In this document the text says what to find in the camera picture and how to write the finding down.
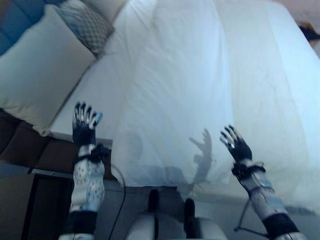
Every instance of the pillow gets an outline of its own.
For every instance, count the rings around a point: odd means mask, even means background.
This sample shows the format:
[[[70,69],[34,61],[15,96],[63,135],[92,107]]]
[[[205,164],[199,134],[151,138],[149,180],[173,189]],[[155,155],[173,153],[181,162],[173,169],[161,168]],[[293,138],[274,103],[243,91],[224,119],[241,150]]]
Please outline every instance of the pillow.
[[[0,108],[43,136],[95,60],[53,5],[46,5],[44,11],[44,17],[0,57]]]
[[[113,22],[127,0],[83,0],[97,9],[108,21]]]
[[[68,0],[56,10],[83,45],[98,57],[115,30],[112,24],[80,0]]]

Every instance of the gray patterned pillow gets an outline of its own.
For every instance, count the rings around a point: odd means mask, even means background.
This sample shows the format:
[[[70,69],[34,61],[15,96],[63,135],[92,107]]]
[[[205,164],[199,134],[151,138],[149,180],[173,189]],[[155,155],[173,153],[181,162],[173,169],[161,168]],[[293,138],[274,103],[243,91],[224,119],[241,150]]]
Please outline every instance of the gray patterned pillow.
[[[103,53],[115,28],[103,16],[80,0],[68,0],[57,8],[71,31],[96,57]]]

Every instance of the black strap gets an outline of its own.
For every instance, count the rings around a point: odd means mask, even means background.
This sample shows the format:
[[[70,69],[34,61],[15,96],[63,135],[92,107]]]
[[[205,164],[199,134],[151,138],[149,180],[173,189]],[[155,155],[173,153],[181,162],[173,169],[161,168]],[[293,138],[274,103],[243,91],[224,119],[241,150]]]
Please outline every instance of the black strap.
[[[68,215],[63,234],[94,234],[97,212],[73,211]]]
[[[99,163],[100,161],[103,161],[104,156],[109,156],[109,152],[109,148],[104,147],[102,144],[98,144],[95,149],[91,151],[90,155],[83,155],[78,157],[75,163],[83,159],[88,159],[93,163]]]
[[[261,165],[253,165],[247,167],[243,163],[236,162],[235,164],[233,164],[232,174],[236,176],[238,180],[243,180],[249,178],[251,174],[256,171],[262,171],[265,173],[266,169]]]
[[[270,239],[276,239],[285,234],[300,232],[290,217],[284,213],[273,214],[262,220],[262,223]]]

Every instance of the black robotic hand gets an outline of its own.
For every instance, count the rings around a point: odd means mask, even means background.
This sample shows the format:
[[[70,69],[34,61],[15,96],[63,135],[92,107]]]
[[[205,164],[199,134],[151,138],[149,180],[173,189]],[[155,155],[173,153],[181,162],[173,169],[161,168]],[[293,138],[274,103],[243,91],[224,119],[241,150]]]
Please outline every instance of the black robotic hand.
[[[252,160],[252,152],[241,135],[229,125],[224,127],[227,133],[221,131],[220,141],[226,145],[236,163],[242,160]]]
[[[96,144],[96,126],[102,118],[101,112],[94,112],[91,115],[92,107],[86,110],[86,103],[78,102],[74,108],[72,120],[72,139],[80,148],[83,145]]]

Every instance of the black cable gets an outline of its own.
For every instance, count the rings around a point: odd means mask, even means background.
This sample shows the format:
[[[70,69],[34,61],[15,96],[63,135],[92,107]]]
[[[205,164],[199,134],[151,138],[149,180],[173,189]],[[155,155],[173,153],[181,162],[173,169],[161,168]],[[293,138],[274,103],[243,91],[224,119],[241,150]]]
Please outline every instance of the black cable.
[[[239,223],[238,223],[238,226],[236,226],[236,228],[234,229],[235,232],[238,231],[238,229],[241,228],[241,225],[242,225],[242,222],[244,220],[244,217],[245,217],[245,214],[247,212],[247,209],[249,207],[249,204],[250,204],[250,199],[248,199],[248,201],[246,201],[246,204],[244,206],[244,209],[242,210],[242,213],[241,213],[241,217],[240,217],[240,220],[239,220]]]
[[[122,203],[121,203],[121,205],[120,205],[118,214],[116,215],[116,218],[115,218],[115,220],[114,220],[114,223],[113,223],[112,229],[111,229],[111,231],[110,231],[108,240],[111,239],[112,233],[113,233],[114,230],[115,230],[115,226],[116,226],[117,220],[118,220],[119,215],[120,215],[120,213],[121,213],[122,207],[124,206],[124,203],[125,203],[125,200],[126,200],[126,195],[127,195],[126,183],[125,183],[125,178],[124,178],[124,176],[122,175],[122,173],[121,173],[121,171],[119,170],[119,168],[117,168],[115,165],[111,164],[111,168],[113,168],[113,169],[120,175],[120,177],[121,177],[121,180],[122,180],[122,183],[123,183],[123,199],[122,199]]]

